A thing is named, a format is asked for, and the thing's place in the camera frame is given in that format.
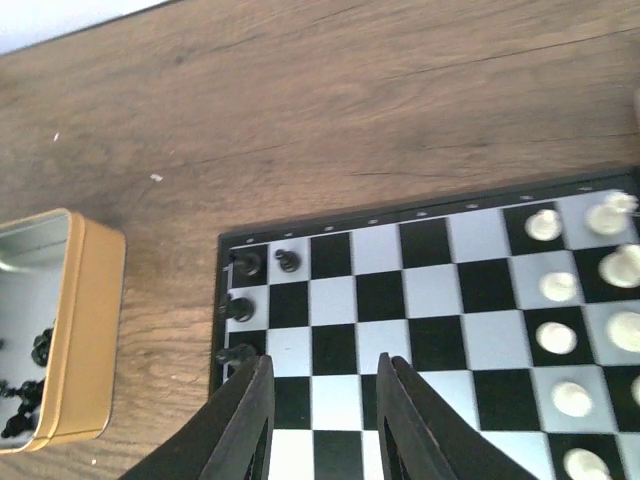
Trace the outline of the white pawn far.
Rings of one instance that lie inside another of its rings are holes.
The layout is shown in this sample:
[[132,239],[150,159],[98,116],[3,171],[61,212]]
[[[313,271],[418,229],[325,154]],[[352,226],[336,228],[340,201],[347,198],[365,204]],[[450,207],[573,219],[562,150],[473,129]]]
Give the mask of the white pawn far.
[[556,210],[541,209],[526,220],[525,231],[534,240],[555,240],[562,233],[560,215]]

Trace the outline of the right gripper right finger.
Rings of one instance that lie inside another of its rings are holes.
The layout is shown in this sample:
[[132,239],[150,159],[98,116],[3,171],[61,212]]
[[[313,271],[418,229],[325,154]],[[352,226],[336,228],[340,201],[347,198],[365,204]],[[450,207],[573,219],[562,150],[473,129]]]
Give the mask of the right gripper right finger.
[[379,357],[377,430],[386,479],[528,479],[402,357]]

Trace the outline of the black rook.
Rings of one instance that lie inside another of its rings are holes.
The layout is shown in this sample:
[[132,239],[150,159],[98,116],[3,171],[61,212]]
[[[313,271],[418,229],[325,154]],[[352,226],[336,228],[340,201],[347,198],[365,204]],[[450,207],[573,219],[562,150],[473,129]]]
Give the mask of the black rook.
[[237,271],[239,275],[245,277],[254,277],[258,275],[262,269],[262,260],[260,256],[254,252],[231,252],[229,259],[234,270]]

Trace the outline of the black knight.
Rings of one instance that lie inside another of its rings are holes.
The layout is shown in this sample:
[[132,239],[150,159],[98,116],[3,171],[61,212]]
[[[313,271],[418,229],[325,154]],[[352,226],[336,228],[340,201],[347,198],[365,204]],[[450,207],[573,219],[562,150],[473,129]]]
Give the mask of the black knight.
[[246,322],[254,316],[255,304],[250,298],[235,298],[231,294],[228,294],[221,306],[221,313],[226,319]]

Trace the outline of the pink metal tin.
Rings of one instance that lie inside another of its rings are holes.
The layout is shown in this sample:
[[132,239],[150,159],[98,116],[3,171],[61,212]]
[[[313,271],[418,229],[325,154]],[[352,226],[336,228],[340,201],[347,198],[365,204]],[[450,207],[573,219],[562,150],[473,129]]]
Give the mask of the pink metal tin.
[[632,110],[633,118],[637,128],[640,128],[640,83],[639,76],[636,76],[632,86]]

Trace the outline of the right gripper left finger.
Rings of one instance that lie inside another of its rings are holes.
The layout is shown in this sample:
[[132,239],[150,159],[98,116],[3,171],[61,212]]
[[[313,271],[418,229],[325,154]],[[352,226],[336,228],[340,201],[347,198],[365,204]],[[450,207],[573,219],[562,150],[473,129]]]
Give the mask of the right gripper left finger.
[[124,479],[266,479],[275,394],[272,359],[253,357]]

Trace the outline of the black pawn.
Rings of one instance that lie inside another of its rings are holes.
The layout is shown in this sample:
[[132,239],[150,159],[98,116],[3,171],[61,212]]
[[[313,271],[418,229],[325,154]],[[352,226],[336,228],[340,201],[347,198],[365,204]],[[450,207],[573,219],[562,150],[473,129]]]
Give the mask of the black pawn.
[[285,273],[293,273],[300,268],[300,256],[293,250],[277,249],[274,258]]

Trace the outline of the black bishop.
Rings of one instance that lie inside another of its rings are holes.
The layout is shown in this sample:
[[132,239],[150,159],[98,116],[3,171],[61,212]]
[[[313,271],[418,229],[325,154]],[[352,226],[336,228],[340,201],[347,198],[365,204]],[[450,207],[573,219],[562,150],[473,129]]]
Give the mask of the black bishop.
[[219,350],[215,355],[216,362],[221,366],[233,369],[239,368],[245,361],[255,357],[257,351],[251,344],[241,343],[234,347]]

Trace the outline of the black piece tin front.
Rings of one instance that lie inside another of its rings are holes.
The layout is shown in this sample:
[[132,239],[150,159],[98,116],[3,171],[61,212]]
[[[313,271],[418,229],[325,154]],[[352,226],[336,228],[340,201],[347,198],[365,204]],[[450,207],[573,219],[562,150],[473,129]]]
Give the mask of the black piece tin front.
[[20,404],[1,430],[2,439],[17,438],[23,433],[34,432],[37,427],[35,411],[41,406],[46,378],[27,380],[20,387],[12,387],[8,380],[1,380],[1,398],[18,398]]

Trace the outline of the black white chessboard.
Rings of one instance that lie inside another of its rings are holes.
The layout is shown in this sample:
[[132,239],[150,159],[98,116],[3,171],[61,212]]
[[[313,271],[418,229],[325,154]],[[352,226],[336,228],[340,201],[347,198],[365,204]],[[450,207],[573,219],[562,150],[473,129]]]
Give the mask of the black white chessboard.
[[[599,275],[639,240],[632,219],[601,236],[590,208],[639,192],[634,168],[516,186],[379,212],[229,232],[216,299],[250,298],[246,322],[220,318],[216,349],[251,344],[272,358],[273,479],[379,479],[376,372],[400,356],[485,440],[538,479],[563,479],[566,452],[594,452],[614,479],[639,475],[639,336],[613,343],[637,287]],[[561,235],[526,220],[556,210]],[[301,260],[283,272],[277,249]],[[239,275],[231,252],[262,269]]]

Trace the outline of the yellow metal tin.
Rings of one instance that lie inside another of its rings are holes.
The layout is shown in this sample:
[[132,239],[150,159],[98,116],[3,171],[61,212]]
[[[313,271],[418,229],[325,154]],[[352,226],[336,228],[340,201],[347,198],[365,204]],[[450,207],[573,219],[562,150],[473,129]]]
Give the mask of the yellow metal tin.
[[[1,225],[1,380],[46,378],[34,432],[2,439],[4,455],[93,439],[112,411],[126,240],[58,208]],[[48,364],[31,358],[53,329]],[[20,404],[1,398],[1,430]]]

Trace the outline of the black piece in tin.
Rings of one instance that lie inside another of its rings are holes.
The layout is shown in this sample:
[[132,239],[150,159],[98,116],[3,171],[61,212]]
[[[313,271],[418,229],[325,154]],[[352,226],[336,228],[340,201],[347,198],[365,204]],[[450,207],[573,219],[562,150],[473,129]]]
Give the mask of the black piece in tin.
[[31,358],[40,367],[46,367],[48,364],[52,337],[53,329],[47,328],[34,338]]

